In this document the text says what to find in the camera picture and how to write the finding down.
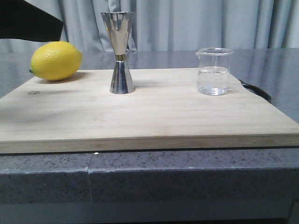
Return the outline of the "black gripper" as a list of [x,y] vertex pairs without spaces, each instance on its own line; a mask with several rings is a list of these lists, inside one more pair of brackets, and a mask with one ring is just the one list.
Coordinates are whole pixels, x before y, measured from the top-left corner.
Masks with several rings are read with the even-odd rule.
[[24,0],[0,2],[1,39],[34,42],[59,41],[63,22]]

